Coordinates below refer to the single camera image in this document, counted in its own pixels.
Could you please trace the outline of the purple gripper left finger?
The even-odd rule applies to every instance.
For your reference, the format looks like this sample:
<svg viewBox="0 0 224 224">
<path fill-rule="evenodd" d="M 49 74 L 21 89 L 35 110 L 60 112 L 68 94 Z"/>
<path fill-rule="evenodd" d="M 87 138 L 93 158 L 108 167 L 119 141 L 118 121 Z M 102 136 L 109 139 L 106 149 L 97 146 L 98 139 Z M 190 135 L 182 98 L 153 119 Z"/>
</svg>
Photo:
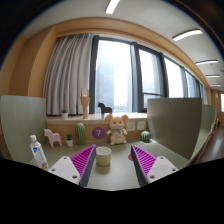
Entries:
<svg viewBox="0 0 224 224">
<path fill-rule="evenodd" d="M 49 172 L 74 184 L 86 187 L 96 157 L 96 146 L 89 146 L 72 157 L 62 156 Z"/>
</svg>

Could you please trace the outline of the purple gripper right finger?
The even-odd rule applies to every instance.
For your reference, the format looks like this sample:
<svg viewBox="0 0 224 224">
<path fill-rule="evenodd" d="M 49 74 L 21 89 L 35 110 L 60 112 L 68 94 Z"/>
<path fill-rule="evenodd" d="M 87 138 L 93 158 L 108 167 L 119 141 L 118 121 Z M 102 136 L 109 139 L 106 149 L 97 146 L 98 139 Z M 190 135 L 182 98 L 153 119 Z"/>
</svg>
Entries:
<svg viewBox="0 0 224 224">
<path fill-rule="evenodd" d="M 131 158 L 141 187 L 178 171 L 165 156 L 156 157 L 135 145 L 131 146 Z"/>
</svg>

